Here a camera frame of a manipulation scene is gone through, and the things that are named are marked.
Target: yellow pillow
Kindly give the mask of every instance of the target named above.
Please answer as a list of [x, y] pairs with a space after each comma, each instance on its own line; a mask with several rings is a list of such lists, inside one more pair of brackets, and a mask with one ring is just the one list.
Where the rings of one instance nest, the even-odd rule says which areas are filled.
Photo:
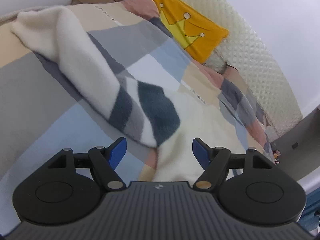
[[176, 41], [203, 63], [229, 31], [204, 17], [181, 0], [153, 0], [160, 19]]

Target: gray ribbed panel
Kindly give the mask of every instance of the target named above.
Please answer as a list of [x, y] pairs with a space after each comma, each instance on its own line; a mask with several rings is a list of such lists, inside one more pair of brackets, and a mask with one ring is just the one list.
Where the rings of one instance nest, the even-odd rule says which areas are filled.
[[60, 227], [21, 223], [8, 240], [311, 240], [296, 223], [263, 228], [225, 214], [209, 193], [186, 182], [132, 182], [106, 195], [98, 209]]

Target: metal bolt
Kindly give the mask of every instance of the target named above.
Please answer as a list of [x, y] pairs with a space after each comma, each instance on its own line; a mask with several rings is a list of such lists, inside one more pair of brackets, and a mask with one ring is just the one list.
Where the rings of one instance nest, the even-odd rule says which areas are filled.
[[208, 181], [201, 180], [196, 183], [196, 187], [200, 189], [208, 189], [211, 188], [212, 184]]
[[118, 181], [118, 180], [113, 180], [113, 181], [110, 181], [107, 186], [111, 189], [120, 189], [123, 187], [123, 183], [121, 181]]

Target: plaid bedsheet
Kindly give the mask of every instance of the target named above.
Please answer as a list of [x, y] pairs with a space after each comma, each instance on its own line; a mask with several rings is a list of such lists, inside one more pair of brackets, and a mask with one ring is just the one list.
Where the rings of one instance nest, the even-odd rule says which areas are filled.
[[[144, 20], [122, 3], [69, 9], [117, 77], [129, 76], [215, 105], [221, 111], [218, 122], [232, 127], [230, 141], [242, 146], [237, 153], [254, 146], [272, 160], [268, 138], [245, 95], [194, 61], [161, 30], [157, 17]], [[10, 32], [10, 23], [0, 26], [0, 106], [0, 233], [5, 234], [19, 223], [11, 196], [28, 175], [62, 148], [87, 152], [109, 146], [124, 134], [88, 104], [56, 63], [24, 47]], [[116, 172], [127, 184], [151, 180], [156, 150], [128, 137], [127, 141], [127, 153]]]

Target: quilted fabric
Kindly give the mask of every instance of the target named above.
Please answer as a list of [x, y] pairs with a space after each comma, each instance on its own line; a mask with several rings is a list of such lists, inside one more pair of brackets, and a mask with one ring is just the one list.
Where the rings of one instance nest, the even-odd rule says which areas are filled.
[[292, 129], [302, 119], [297, 100], [278, 63], [250, 25], [226, 0], [182, 1], [229, 30], [205, 65], [221, 72], [228, 63], [239, 71], [273, 124], [271, 140]]

